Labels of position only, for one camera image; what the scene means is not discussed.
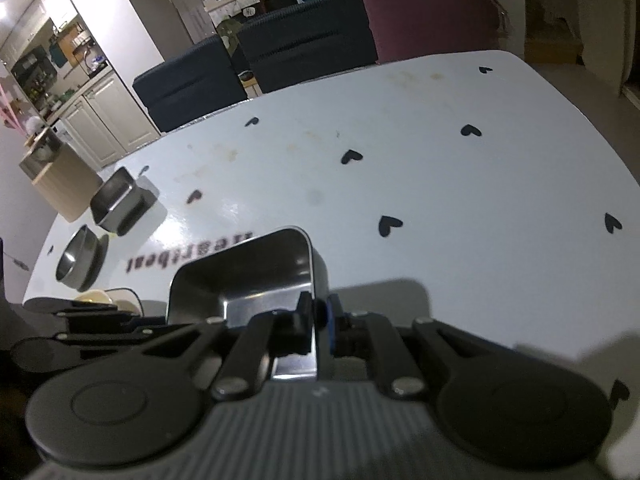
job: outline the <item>rectangular metal tray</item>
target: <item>rectangular metal tray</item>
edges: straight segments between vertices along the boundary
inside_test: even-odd
[[[95,224],[118,236],[125,235],[145,211],[144,191],[127,168],[116,170],[91,199]]]
[[[307,234],[285,227],[185,264],[171,284],[168,322],[220,316],[242,326],[259,312],[295,310],[300,292],[315,297],[312,255]]]

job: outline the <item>countertop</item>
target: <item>countertop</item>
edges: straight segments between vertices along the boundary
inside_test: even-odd
[[[626,384],[633,397],[613,412],[601,463],[640,474],[640,187],[519,58],[444,54],[302,83],[115,166],[142,173],[159,199],[110,237],[92,288],[132,288],[162,316],[181,264],[298,226],[347,311],[401,326],[431,316],[564,363],[607,393]],[[606,213],[623,228],[608,232]],[[77,295],[55,269],[82,224],[104,235],[90,211],[58,216],[25,299]]]
[[[69,101],[67,101],[66,103],[64,103],[58,110],[56,110],[55,112],[53,112],[48,118],[47,118],[47,124],[49,126],[53,126],[53,124],[60,118],[62,117],[62,115],[69,110],[69,108],[71,108],[71,105],[73,105],[73,103],[75,103],[78,98],[83,95],[85,92],[87,92],[88,90],[90,90],[98,81],[102,80],[103,78],[105,78],[106,76],[108,76],[111,72],[113,72],[113,68],[111,66],[108,66],[106,68],[104,68],[97,76],[94,76],[93,78],[89,79],[89,81],[87,81],[86,83],[84,83],[77,91],[75,94],[73,94],[71,96],[71,99],[69,99]]]

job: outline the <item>floor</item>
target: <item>floor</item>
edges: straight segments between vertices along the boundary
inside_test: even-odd
[[[640,110],[583,66],[532,67],[591,121],[640,184]]]

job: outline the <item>white cabinet door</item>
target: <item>white cabinet door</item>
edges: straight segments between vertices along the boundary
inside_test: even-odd
[[[47,13],[44,7],[42,7],[40,0],[34,0],[14,27],[17,35],[16,59],[20,59],[27,52],[31,40],[33,40],[40,29],[47,23],[47,19]]]
[[[85,97],[128,152],[160,136],[115,72],[98,82]]]
[[[111,135],[84,97],[71,105],[62,117],[66,129],[102,167],[126,155],[123,147]]]
[[[71,0],[40,0],[57,30],[65,28],[78,13]]]
[[[15,45],[7,38],[2,50],[0,50],[0,59],[5,63],[8,70],[14,67],[17,61],[16,55]]]

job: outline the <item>bowl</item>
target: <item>bowl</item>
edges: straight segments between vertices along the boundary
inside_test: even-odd
[[[82,301],[83,303],[100,303],[104,305],[113,304],[113,300],[109,295],[100,288],[92,288],[82,292],[74,298],[74,301]]]
[[[90,202],[95,224],[118,235],[129,230],[144,205],[142,189],[127,168],[119,168],[112,174]]]
[[[56,280],[79,290],[89,277],[98,252],[98,237],[87,225],[73,235],[62,251],[56,267]]]

